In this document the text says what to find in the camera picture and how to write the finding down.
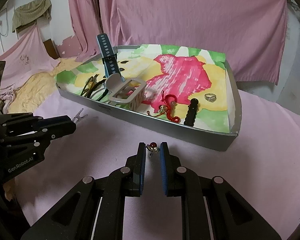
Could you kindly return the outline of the yellow bedspread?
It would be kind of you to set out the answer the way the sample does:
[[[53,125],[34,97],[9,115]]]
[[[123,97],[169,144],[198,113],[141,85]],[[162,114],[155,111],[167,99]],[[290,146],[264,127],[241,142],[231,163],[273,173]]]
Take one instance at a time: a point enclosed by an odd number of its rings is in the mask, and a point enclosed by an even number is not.
[[[41,72],[31,76],[15,92],[15,99],[9,105],[8,113],[34,112],[55,90],[55,77],[64,70],[72,70],[80,65],[74,58],[61,58],[59,64],[50,72]]]

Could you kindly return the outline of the grey tray with floral liner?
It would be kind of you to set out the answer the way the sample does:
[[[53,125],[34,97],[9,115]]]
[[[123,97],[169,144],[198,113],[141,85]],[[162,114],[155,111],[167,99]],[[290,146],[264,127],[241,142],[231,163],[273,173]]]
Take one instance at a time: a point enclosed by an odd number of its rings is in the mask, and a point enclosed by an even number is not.
[[[56,77],[61,96],[132,124],[225,151],[238,137],[242,105],[224,53],[162,44],[116,46],[122,76],[146,82],[136,111],[111,103],[101,54]]]

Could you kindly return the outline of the pink sheet on wall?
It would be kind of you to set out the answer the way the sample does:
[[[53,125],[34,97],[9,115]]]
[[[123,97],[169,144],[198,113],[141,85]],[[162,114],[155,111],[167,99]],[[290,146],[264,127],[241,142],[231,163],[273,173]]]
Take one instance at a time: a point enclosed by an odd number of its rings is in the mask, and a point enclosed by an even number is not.
[[[59,64],[47,53],[39,29],[33,25],[0,55],[0,95],[16,90],[34,74],[50,72]]]

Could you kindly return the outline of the pink curtain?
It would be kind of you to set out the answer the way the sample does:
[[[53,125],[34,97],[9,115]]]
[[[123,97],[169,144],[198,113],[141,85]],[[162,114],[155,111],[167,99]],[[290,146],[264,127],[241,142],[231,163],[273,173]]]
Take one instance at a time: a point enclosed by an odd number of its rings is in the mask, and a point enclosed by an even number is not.
[[[79,61],[114,46],[166,44],[224,53],[237,81],[278,83],[286,0],[68,0]]]

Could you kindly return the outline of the olive green cloth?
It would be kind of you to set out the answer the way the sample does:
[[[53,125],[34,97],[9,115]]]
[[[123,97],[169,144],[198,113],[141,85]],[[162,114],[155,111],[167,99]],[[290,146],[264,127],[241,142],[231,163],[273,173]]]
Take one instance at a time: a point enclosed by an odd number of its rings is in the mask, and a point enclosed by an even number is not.
[[[19,32],[28,25],[36,22],[38,18],[51,20],[51,0],[33,0],[27,4],[21,5],[14,10],[12,18],[12,32]]]

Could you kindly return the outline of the blue smart watch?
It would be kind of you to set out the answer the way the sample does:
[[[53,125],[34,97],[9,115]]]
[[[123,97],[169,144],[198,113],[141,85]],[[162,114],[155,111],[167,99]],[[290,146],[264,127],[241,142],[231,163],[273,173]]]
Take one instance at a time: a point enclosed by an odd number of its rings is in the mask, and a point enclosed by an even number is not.
[[[103,33],[96,37],[104,65],[105,82],[104,87],[109,95],[115,98],[114,92],[119,92],[118,87],[125,82],[117,63],[117,54],[114,53],[108,35]]]

